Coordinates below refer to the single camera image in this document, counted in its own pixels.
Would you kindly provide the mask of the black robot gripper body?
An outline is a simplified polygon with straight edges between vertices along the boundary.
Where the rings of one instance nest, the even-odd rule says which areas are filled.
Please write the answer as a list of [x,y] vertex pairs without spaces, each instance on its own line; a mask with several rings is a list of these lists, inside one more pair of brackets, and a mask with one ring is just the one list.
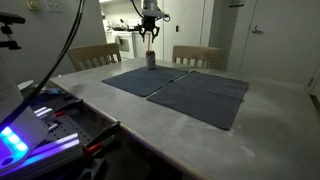
[[153,16],[144,16],[142,26],[145,29],[154,29],[156,27],[155,20],[156,18]]

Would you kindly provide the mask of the white robot base with LEDs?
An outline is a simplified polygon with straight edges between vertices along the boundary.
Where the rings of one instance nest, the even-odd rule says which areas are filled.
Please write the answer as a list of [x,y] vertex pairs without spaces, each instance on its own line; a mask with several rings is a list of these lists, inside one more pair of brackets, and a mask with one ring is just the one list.
[[[4,63],[0,64],[0,121],[23,101],[23,96]],[[0,174],[22,164],[47,136],[48,127],[27,106],[0,132]]]

